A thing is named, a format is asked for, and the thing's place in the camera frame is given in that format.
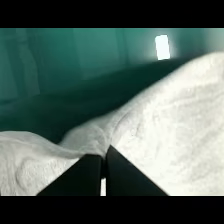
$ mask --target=white blanket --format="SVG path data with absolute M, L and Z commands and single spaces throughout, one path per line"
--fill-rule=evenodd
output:
M 169 195 L 224 195 L 224 53 L 192 60 L 117 111 L 54 145 L 0 133 L 2 195 L 35 195 L 86 153 L 112 144 Z

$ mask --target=dark green fabric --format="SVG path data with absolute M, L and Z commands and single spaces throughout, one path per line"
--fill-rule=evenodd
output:
M 59 143 L 69 129 L 122 106 L 188 60 L 157 61 L 3 105 L 0 131 L 29 131 Z

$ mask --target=teal wall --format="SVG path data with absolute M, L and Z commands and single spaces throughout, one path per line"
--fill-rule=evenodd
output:
M 224 29 L 0 28 L 0 100 L 24 98 L 157 60 L 155 37 L 171 57 L 224 47 Z

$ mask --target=bright light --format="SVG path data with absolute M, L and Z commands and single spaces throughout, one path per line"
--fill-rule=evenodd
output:
M 167 35 L 160 35 L 155 38 L 158 60 L 170 58 L 170 48 Z

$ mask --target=white fabric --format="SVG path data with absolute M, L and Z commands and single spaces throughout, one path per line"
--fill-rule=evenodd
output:
M 85 153 L 110 144 L 169 195 L 224 195 L 224 53 L 197 58 L 61 146 L 0 133 L 2 195 L 35 195 Z

